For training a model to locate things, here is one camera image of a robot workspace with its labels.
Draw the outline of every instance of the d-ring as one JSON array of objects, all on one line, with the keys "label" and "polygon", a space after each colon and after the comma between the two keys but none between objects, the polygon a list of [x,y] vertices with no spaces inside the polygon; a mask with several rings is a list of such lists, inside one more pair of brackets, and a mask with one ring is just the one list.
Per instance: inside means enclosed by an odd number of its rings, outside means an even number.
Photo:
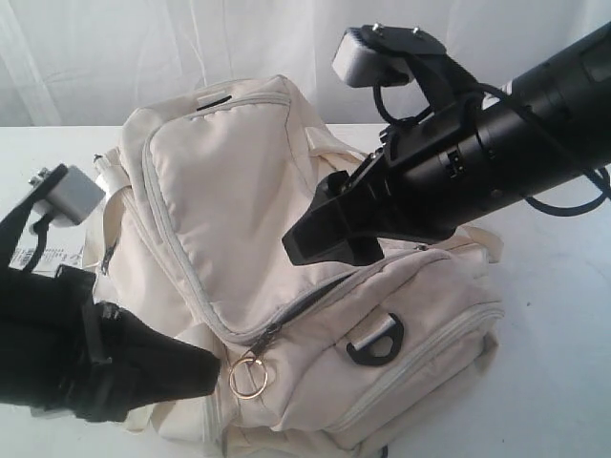
[{"label": "d-ring", "polygon": [[[259,365],[263,370],[263,373],[265,374],[263,376],[263,384],[257,390],[251,393],[240,393],[238,391],[238,388],[236,387],[236,369],[242,364]],[[259,358],[255,358],[254,356],[243,356],[239,358],[236,362],[233,363],[233,365],[231,366],[231,370],[229,371],[229,387],[231,388],[231,391],[233,391],[233,394],[235,394],[240,399],[254,399],[257,396],[260,396],[261,393],[263,393],[263,391],[267,387],[268,379],[269,374],[267,374],[267,367],[265,367],[265,363]]]}]

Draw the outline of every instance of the backpack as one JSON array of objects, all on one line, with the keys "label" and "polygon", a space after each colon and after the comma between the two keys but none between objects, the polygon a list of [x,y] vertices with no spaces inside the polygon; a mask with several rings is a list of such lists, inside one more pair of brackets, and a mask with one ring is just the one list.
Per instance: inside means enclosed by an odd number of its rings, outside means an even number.
[{"label": "backpack", "polygon": [[283,76],[129,117],[95,161],[106,192],[84,252],[95,298],[222,369],[211,396],[133,410],[125,427],[152,425],[201,456],[365,457],[484,373],[503,316],[492,234],[382,240],[385,258],[365,267],[289,261],[281,238],[319,180],[364,158]]}]

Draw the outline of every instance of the white table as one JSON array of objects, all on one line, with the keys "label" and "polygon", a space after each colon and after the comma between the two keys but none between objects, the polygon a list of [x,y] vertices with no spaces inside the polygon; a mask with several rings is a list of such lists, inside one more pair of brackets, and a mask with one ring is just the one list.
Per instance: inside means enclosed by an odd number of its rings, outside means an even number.
[{"label": "white table", "polygon": [[[379,125],[332,130],[366,151]],[[116,127],[1,128],[0,214],[25,194],[42,166],[63,161],[88,173],[92,157],[116,145]],[[576,180],[544,197],[577,204],[595,195]],[[555,219],[517,204],[481,221],[505,241],[493,276],[505,299],[501,347],[485,380],[441,414],[390,445],[390,457],[611,456],[611,205],[577,219]],[[52,231],[52,246],[74,245],[82,230]],[[1,406],[6,457],[197,456],[152,433],[72,418],[35,420]]]}]

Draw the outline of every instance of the white backdrop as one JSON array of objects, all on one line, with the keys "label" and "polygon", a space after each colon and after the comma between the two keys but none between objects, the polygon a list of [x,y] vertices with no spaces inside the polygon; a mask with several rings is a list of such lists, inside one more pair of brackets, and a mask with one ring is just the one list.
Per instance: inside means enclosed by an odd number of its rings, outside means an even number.
[{"label": "white backdrop", "polygon": [[[0,0],[0,125],[118,125],[137,106],[283,73],[327,122],[377,122],[330,68],[343,30],[420,26],[502,84],[611,19],[609,0]],[[420,108],[415,87],[389,108]]]}]

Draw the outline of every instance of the beige bag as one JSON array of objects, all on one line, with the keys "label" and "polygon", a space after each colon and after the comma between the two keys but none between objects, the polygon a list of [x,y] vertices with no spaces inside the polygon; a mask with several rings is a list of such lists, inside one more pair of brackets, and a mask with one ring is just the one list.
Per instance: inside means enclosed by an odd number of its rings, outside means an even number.
[{"label": "beige bag", "polygon": [[388,242],[361,268],[290,263],[281,238],[318,181],[363,157],[281,76],[130,116],[96,161],[95,293],[223,368],[213,395],[135,410],[127,428],[151,423],[202,456],[367,456],[483,371],[503,314],[486,282],[494,236]]}]

